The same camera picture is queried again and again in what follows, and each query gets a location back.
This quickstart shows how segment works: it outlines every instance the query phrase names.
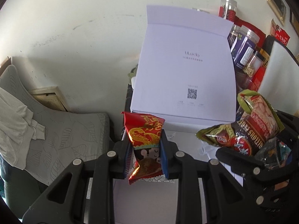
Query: cardboard box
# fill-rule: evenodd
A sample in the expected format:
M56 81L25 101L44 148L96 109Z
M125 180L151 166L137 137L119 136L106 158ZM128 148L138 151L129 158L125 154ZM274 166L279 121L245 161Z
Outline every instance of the cardboard box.
M148 6L147 19L131 111L164 118L166 130L191 133L235 121L227 41L233 23L168 6Z

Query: purple label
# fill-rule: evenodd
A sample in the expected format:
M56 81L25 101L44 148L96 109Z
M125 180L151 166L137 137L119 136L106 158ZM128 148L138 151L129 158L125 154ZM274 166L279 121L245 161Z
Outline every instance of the purple label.
M231 55L233 57L234 65L239 70L242 70L249 60L252 52L255 48L255 43L253 43L249 38L243 34L238 34L235 45L232 48Z

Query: white wall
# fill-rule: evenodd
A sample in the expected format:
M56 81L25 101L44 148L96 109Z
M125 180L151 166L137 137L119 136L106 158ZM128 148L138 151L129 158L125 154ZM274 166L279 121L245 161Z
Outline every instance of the white wall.
M236 0L237 16L264 33L278 19L266 0ZM14 56L30 90L57 85L73 112L108 112L120 133L127 73L138 62L146 4L201 8L218 14L220 0L7 0L0 10L0 60ZM288 48L299 53L289 23Z

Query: box flap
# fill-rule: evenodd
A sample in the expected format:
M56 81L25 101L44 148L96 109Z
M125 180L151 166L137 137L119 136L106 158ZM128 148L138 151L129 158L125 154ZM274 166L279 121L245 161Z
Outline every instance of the box flap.
M227 37L233 22L216 15L172 6L147 6L148 24L167 24L173 26L199 29Z

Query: purple jar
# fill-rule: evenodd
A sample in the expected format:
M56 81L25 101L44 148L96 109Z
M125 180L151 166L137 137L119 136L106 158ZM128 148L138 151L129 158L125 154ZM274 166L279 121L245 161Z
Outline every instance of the purple jar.
M250 59L260 37L249 28L242 25L241 31L231 47L235 69L242 71Z

